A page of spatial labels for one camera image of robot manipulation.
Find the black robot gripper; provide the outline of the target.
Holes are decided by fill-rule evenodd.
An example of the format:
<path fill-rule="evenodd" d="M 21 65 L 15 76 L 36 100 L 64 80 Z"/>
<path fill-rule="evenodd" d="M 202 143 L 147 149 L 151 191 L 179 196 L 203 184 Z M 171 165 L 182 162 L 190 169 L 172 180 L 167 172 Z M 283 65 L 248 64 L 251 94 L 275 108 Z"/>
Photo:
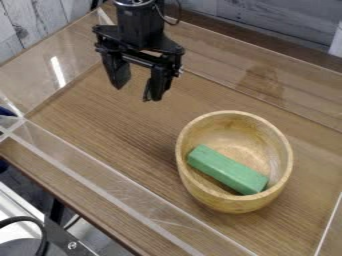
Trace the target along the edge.
<path fill-rule="evenodd" d="M 131 79 L 130 63 L 151 68 L 143 101 L 160 101 L 172 77 L 182 69 L 184 48 L 164 34 L 164 25 L 176 26 L 164 16 L 164 0 L 112 0 L 116 24 L 96 25 L 95 49 L 112 86 L 120 90 Z"/>

